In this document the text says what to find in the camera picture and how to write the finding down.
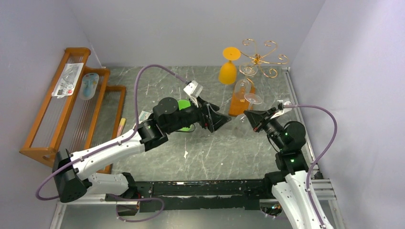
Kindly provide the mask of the green plastic wine glass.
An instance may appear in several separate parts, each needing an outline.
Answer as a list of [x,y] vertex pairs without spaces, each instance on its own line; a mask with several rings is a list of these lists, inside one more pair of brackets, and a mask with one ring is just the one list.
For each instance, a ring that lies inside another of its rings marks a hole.
[[[190,107],[191,103],[190,103],[189,100],[178,100],[178,106],[179,106],[179,109],[182,110],[182,109]],[[193,129],[192,129],[191,126],[183,127],[180,130],[178,130],[178,132],[186,132],[186,133],[187,132],[192,132],[192,131],[193,131]]]

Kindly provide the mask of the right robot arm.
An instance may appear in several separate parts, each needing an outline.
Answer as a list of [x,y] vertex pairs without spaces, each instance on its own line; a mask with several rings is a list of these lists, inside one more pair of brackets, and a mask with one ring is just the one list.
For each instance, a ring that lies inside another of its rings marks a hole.
[[276,165],[279,171],[265,175],[263,193],[277,199],[292,228],[331,229],[333,225],[313,190],[310,179],[313,166],[308,166],[301,150],[306,144],[306,129],[298,121],[289,121],[282,126],[277,120],[281,113],[277,108],[244,111],[253,131],[265,132],[269,142],[278,147]]

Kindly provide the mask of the clear wine glass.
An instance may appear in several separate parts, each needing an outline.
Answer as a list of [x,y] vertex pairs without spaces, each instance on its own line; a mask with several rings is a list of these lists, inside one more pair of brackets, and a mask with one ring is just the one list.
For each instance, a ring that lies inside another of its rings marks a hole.
[[250,77],[255,76],[257,71],[257,66],[253,63],[239,65],[239,72],[244,75],[244,78],[239,80],[234,87],[234,93],[238,100],[244,100],[245,94],[250,93],[253,84]]
[[[245,110],[251,110],[253,105],[260,105],[263,102],[263,99],[259,95],[254,94],[254,93],[244,94],[244,98],[245,98],[245,101],[248,102],[248,107]],[[235,127],[241,128],[241,127],[245,127],[247,125],[250,125],[250,124],[249,124],[248,118],[246,117],[246,115],[244,113],[238,115],[235,118],[235,124],[234,124]]]

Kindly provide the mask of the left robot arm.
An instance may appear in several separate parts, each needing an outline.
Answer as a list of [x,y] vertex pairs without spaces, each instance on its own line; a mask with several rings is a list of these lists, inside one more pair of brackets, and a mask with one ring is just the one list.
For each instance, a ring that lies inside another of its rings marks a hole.
[[90,149],[74,153],[58,152],[53,172],[59,200],[63,203],[78,200],[90,191],[101,190],[106,194],[131,200],[137,193],[134,179],[129,173],[118,176],[97,174],[101,168],[124,157],[150,151],[168,141],[168,135],[193,124],[199,124],[211,133],[231,121],[219,113],[219,107],[202,98],[197,104],[180,109],[172,97],[163,98],[153,107],[152,114],[123,135]]

